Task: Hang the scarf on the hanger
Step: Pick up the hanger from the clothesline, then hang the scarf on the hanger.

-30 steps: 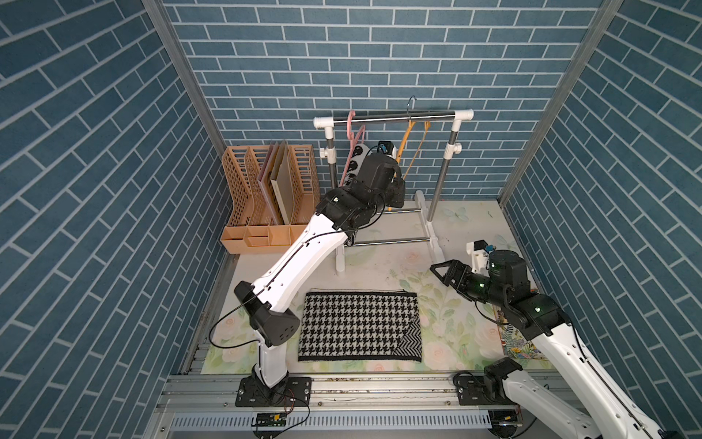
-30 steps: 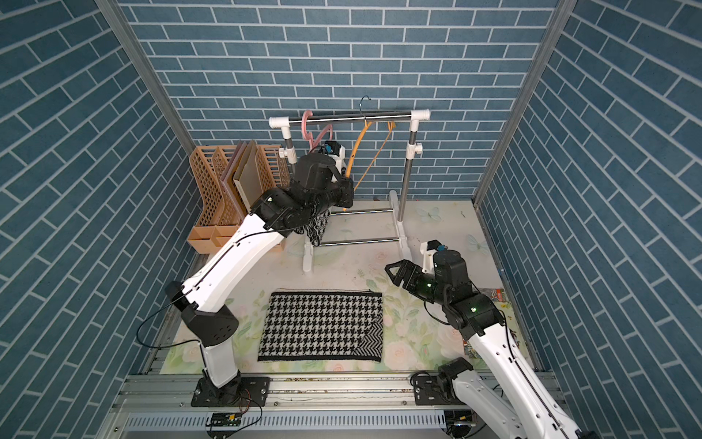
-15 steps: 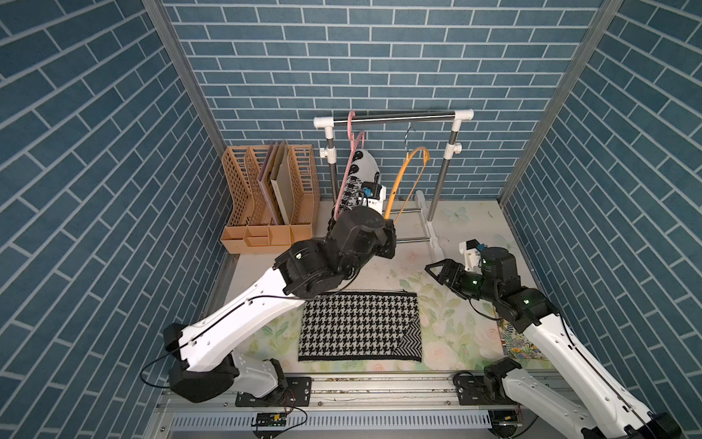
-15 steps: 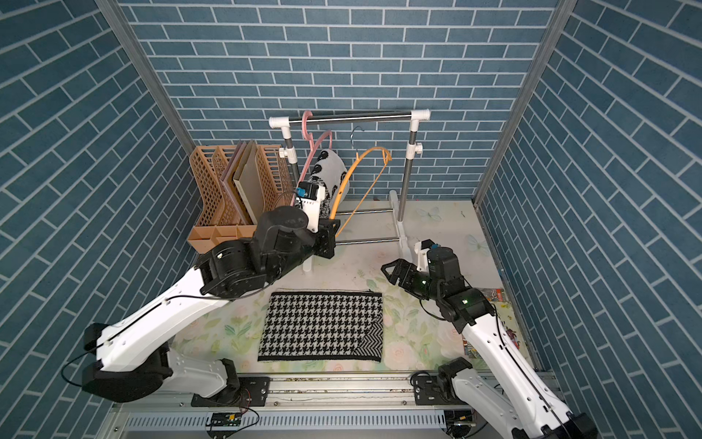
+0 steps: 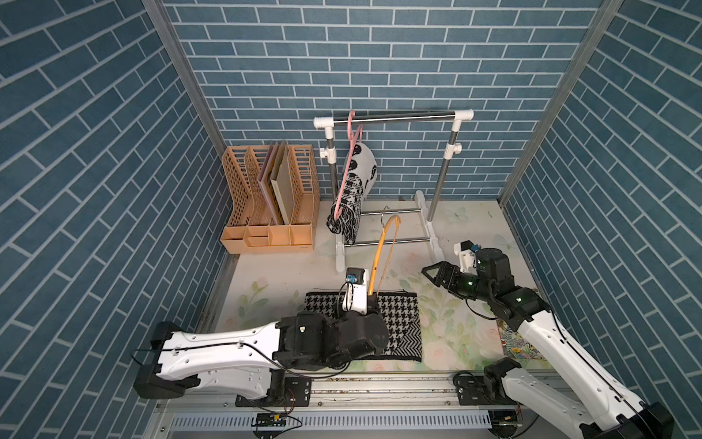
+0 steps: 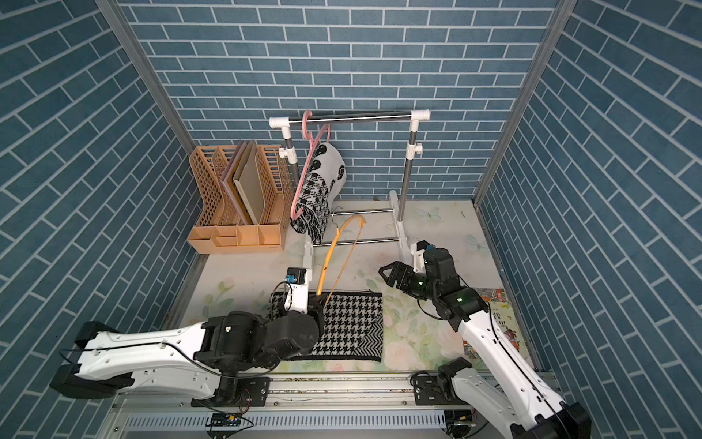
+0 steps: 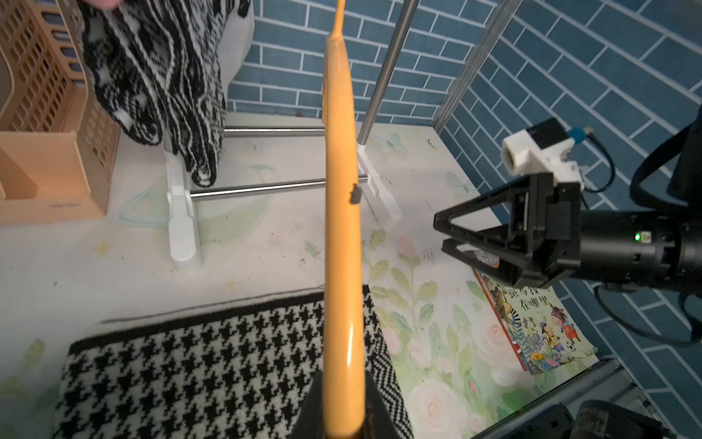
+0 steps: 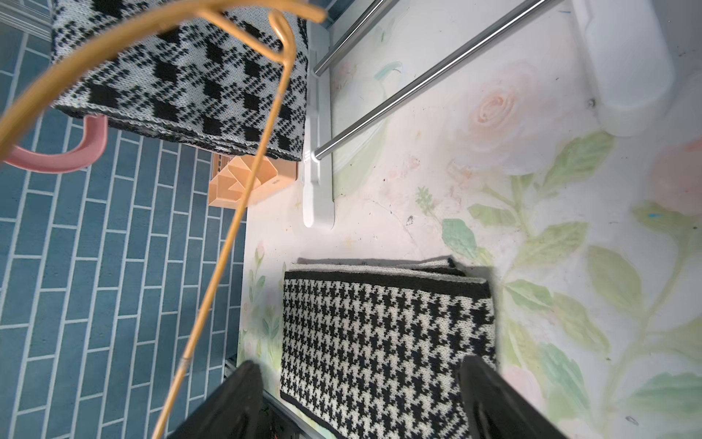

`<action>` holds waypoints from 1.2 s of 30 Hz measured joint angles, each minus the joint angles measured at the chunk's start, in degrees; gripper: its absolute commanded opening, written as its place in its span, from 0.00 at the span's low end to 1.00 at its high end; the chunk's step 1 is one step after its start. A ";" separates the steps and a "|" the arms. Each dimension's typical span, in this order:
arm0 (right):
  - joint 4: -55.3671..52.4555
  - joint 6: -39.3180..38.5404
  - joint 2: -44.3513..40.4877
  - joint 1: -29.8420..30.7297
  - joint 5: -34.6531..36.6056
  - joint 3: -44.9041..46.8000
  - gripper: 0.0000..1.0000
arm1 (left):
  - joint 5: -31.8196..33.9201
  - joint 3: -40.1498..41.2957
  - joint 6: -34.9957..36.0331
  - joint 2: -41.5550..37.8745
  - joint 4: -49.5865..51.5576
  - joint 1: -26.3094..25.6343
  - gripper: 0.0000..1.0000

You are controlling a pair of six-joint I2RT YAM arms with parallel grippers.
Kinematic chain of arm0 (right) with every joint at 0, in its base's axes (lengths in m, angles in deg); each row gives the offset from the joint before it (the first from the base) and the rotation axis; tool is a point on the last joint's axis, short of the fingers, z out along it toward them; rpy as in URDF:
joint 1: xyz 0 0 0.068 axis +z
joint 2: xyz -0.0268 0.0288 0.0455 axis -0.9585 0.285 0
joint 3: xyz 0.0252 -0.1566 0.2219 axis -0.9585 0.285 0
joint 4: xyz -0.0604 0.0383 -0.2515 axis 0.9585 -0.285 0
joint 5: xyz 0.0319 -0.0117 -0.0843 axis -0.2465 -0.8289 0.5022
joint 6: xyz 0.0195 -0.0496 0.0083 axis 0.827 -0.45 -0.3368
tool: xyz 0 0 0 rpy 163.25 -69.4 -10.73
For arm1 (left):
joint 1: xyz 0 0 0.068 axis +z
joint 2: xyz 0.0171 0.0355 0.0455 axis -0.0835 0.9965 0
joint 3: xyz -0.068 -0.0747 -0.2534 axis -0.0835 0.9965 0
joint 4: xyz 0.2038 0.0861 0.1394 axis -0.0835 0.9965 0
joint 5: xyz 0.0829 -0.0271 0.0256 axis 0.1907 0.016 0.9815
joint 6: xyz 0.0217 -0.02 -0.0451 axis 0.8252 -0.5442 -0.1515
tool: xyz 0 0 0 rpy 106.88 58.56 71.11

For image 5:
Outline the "pink plastic hanger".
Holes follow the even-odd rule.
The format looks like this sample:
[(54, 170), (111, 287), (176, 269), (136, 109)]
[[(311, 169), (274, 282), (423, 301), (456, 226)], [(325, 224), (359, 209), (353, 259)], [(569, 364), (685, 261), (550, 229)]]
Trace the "pink plastic hanger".
[(335, 210), (334, 210), (334, 215), (333, 218), (336, 220), (339, 220), (341, 217), (341, 201), (344, 195), (344, 190), (347, 186), (347, 181), (348, 181), (348, 174), (350, 171), (350, 166), (351, 166), (351, 161), (354, 155), (354, 151), (356, 148), (356, 144), (358, 143), (358, 139), (362, 135), (363, 131), (363, 126), (360, 126), (357, 129), (353, 128), (353, 121), (356, 116), (356, 112), (351, 110), (348, 114), (347, 117), (347, 139), (349, 140), (349, 152), (347, 155), (347, 161), (345, 164), (344, 168), (344, 173), (343, 173), (343, 179), (341, 186), (338, 190), (338, 194), (336, 196), (336, 205), (335, 205)]

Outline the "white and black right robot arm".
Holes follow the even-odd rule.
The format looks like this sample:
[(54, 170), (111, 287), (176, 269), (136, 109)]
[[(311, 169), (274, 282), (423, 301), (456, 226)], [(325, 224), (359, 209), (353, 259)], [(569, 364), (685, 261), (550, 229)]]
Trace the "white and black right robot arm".
[(516, 284), (506, 254), (459, 245), (460, 263), (422, 269), (435, 286), (465, 301), (483, 301), (495, 317), (533, 346), (576, 394), (572, 399), (540, 382), (510, 358), (484, 368), (487, 398), (525, 404), (570, 438), (669, 438), (673, 415), (630, 391), (572, 338), (539, 294)]

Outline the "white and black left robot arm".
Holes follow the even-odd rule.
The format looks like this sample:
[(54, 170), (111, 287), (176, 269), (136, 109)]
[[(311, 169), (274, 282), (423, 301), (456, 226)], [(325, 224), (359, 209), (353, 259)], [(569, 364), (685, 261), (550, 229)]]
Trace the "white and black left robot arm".
[(143, 399), (167, 400), (195, 389), (230, 390), (250, 400), (279, 399), (286, 374), (305, 378), (380, 355), (389, 330), (378, 314), (341, 318), (303, 311), (241, 331), (195, 334), (172, 322), (155, 327), (154, 359), (140, 365), (133, 389)]

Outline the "black white houndstooth scarf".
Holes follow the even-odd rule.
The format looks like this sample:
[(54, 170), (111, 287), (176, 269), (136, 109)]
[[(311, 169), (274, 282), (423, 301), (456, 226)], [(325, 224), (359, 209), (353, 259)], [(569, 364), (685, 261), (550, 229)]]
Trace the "black white houndstooth scarf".
[[(305, 295), (305, 311), (311, 311), (336, 319), (345, 314), (341, 310), (339, 293), (331, 291), (309, 292)], [(378, 312), (389, 330), (389, 344), (378, 355), (363, 360), (407, 360), (422, 361), (422, 328), (418, 296), (401, 291), (380, 292)]]

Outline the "black white smiley scarf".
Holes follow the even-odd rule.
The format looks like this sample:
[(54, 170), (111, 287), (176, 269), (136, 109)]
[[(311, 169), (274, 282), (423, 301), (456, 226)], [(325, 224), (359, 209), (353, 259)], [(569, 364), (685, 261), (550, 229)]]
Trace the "black white smiley scarf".
[(347, 245), (356, 242), (362, 204), (377, 178), (376, 158), (364, 143), (357, 143), (351, 157), (347, 183), (341, 193), (339, 209), (334, 203), (327, 218), (327, 228), (332, 234), (341, 235)]

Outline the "yellow wooden hanger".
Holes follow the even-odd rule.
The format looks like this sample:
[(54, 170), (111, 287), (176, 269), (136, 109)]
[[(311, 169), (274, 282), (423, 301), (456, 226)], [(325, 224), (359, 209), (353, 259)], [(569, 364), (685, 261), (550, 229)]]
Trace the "yellow wooden hanger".
[(377, 245), (377, 250), (374, 255), (374, 260), (371, 265), (371, 270), (370, 270), (370, 278), (369, 278), (369, 288), (367, 289), (367, 297), (371, 298), (374, 296), (376, 293), (376, 278), (378, 275), (378, 267), (380, 267), (380, 258), (383, 254), (383, 246), (386, 242), (386, 237), (388, 235), (388, 232), (390, 229), (395, 230), (395, 234), (393, 236), (393, 239), (391, 241), (391, 245), (389, 248), (389, 253), (385, 261), (385, 268), (383, 270), (383, 273), (380, 276), (380, 283), (378, 285), (382, 285), (385, 273), (387, 272), (387, 268), (389, 266), (389, 262), (392, 257), (392, 253), (394, 251), (394, 247), (396, 245), (396, 241), (398, 238), (399, 230), (400, 230), (400, 225), (401, 225), (401, 219), (398, 216), (398, 214), (391, 214), (389, 211), (388, 207), (385, 207), (381, 211), (381, 234), (380, 238), (378, 239), (378, 245)]

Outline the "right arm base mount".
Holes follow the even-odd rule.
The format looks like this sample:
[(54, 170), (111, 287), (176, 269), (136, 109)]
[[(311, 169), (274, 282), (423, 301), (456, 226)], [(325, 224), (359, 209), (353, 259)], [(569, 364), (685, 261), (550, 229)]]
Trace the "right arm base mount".
[(517, 406), (518, 402), (509, 398), (497, 379), (484, 374), (475, 375), (471, 371), (458, 371), (452, 377), (460, 406)]

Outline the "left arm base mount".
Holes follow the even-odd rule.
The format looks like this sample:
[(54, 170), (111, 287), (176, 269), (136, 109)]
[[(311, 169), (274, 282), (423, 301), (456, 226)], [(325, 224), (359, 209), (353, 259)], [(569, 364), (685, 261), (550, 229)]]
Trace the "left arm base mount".
[(274, 371), (271, 375), (271, 386), (263, 397), (249, 400), (238, 396), (235, 406), (263, 408), (308, 407), (312, 383), (312, 379), (286, 375), (283, 371)]

